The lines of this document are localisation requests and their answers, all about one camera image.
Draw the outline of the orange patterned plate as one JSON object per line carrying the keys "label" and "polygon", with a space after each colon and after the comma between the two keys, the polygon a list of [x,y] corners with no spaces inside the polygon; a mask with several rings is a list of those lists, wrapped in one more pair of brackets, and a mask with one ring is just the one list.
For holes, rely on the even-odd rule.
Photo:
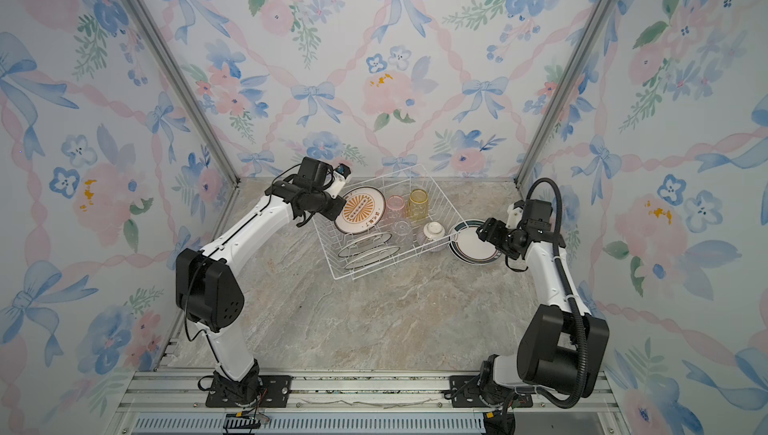
{"label": "orange patterned plate", "polygon": [[334,221],[342,233],[357,235],[372,229],[384,216],[383,193],[374,187],[359,187],[344,195],[346,204]]}

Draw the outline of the white wire dish rack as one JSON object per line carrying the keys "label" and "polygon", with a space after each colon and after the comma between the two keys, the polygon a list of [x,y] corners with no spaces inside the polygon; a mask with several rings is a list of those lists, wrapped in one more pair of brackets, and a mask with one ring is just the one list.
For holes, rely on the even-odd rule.
{"label": "white wire dish rack", "polygon": [[[411,221],[407,216],[406,206],[406,218],[404,220],[407,220],[413,228],[415,238],[413,247],[405,251],[400,248],[400,251],[397,254],[388,259],[354,271],[345,270],[344,266],[355,256],[341,258],[338,256],[338,251],[351,240],[370,233],[390,232],[392,234],[391,226],[393,223],[385,223],[382,221],[382,218],[377,225],[367,232],[357,235],[348,235],[340,232],[335,227],[334,221],[328,221],[324,218],[314,220],[314,229],[321,243],[325,263],[330,270],[332,279],[335,281],[344,279],[356,280],[384,268],[403,263],[412,258],[421,257],[430,253],[438,253],[441,250],[438,252],[427,252],[419,247],[417,241],[418,230],[429,221],[440,222],[446,230],[446,245],[444,247],[446,248],[455,239],[457,227],[466,221],[465,217],[460,214],[454,203],[446,195],[443,188],[421,164],[409,166],[364,181],[355,181],[342,193],[345,195],[351,190],[359,187],[374,187],[380,190],[384,195],[385,202],[391,195],[401,195],[405,198],[407,205],[410,192],[415,188],[422,188],[429,194],[429,215],[424,220],[416,222]],[[396,245],[393,242],[393,234],[392,238],[384,245]]]}

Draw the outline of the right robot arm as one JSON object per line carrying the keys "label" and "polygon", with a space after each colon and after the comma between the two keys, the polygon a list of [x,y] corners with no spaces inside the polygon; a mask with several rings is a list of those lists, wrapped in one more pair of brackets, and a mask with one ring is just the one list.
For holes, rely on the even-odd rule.
{"label": "right robot arm", "polygon": [[539,299],[516,354],[483,362],[477,390],[489,405],[527,387],[568,405],[591,396],[597,383],[610,330],[577,293],[552,214],[549,202],[522,200],[507,221],[489,218],[477,229],[506,258],[525,262]]}

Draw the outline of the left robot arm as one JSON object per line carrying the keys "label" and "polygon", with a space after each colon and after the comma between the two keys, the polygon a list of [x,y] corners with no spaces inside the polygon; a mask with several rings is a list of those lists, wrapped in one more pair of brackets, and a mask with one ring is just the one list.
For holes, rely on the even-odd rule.
{"label": "left robot arm", "polygon": [[193,324],[193,341],[202,334],[216,362],[210,390],[228,403],[249,407],[264,393],[258,362],[247,347],[238,321],[245,295],[237,276],[245,263],[282,227],[298,227],[315,215],[333,221],[346,199],[341,195],[351,169],[305,157],[277,175],[253,208],[200,249],[176,256],[176,305]]}

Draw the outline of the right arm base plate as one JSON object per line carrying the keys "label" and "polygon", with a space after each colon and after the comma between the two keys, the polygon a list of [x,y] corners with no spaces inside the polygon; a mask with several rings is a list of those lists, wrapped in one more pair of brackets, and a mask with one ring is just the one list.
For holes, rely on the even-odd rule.
{"label": "right arm base plate", "polygon": [[443,392],[443,397],[453,408],[500,410],[504,401],[508,401],[512,409],[533,407],[530,393],[502,387],[493,381],[482,384],[480,375],[450,376],[449,388]]}

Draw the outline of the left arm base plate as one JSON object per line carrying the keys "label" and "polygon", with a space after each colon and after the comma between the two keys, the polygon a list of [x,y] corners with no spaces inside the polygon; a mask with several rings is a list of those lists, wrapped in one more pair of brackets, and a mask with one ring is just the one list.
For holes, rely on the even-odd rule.
{"label": "left arm base plate", "polygon": [[207,393],[207,408],[285,408],[293,379],[289,375],[256,375],[234,382],[218,372]]}

